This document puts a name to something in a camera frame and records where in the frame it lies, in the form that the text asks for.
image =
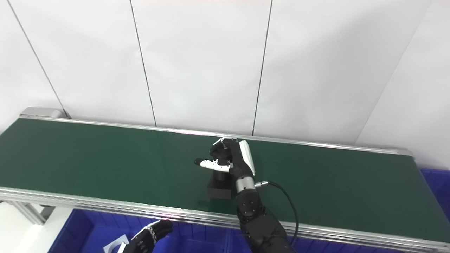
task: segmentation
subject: black cable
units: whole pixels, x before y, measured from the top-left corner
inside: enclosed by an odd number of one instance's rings
[[[298,223],[299,223],[297,209],[295,208],[295,205],[292,202],[292,199],[289,197],[288,193],[279,184],[276,184],[272,181],[267,181],[267,184],[275,186],[276,188],[280,189],[284,193],[284,195],[286,195],[286,198],[288,198],[289,203],[292,206],[292,209],[294,211],[294,216],[295,216],[295,232],[294,232],[294,236],[292,237],[291,245],[294,246],[293,244],[294,244],[295,238],[297,237],[297,234],[298,234]]]

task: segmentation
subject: white floor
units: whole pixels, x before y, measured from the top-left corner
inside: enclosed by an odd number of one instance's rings
[[[71,211],[71,208],[55,208],[40,226],[32,225],[14,206],[0,203],[0,252],[47,253]]]

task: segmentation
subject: black object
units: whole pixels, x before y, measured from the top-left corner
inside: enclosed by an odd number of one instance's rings
[[[233,182],[228,172],[213,171],[207,187],[207,196],[212,199],[231,199]]]

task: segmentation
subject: cable connector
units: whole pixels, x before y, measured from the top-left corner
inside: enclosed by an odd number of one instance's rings
[[[262,186],[265,186],[268,184],[269,184],[269,182],[267,182],[267,181],[261,181],[261,182],[255,183],[255,188],[259,188],[259,187],[262,187]]]

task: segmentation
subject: robotic arm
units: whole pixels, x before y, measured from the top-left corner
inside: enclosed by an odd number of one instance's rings
[[[236,185],[236,207],[240,228],[254,253],[294,253],[286,230],[261,203],[256,187],[267,181],[254,182],[254,165],[245,140],[222,138],[211,149],[212,160],[196,159],[195,164],[221,172],[229,172]]]

